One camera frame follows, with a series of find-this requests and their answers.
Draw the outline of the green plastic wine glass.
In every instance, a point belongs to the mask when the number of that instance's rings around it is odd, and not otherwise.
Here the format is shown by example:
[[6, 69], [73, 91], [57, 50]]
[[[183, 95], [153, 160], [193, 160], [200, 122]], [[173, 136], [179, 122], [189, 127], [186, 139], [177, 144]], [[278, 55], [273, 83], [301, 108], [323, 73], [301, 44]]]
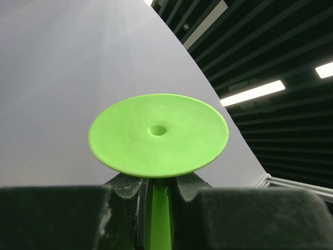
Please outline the green plastic wine glass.
[[198, 99], [147, 94], [102, 111], [88, 132], [97, 160], [118, 172], [105, 238], [111, 249], [171, 249], [169, 180], [216, 160], [228, 142], [223, 116]]

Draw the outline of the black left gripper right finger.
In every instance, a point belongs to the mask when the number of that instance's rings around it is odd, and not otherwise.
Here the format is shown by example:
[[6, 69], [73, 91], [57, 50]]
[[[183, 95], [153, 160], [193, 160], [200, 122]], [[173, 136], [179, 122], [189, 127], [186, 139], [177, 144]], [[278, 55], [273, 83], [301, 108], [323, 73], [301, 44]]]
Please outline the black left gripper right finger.
[[173, 249], [332, 249], [332, 216], [305, 189], [217, 188], [168, 180]]

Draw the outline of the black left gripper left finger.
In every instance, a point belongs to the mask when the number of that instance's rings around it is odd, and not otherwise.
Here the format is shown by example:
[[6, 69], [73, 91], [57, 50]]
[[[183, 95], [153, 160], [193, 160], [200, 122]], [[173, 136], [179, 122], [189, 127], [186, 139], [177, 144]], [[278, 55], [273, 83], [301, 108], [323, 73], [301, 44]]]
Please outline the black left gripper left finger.
[[141, 249], [149, 180], [1, 188], [1, 249]]

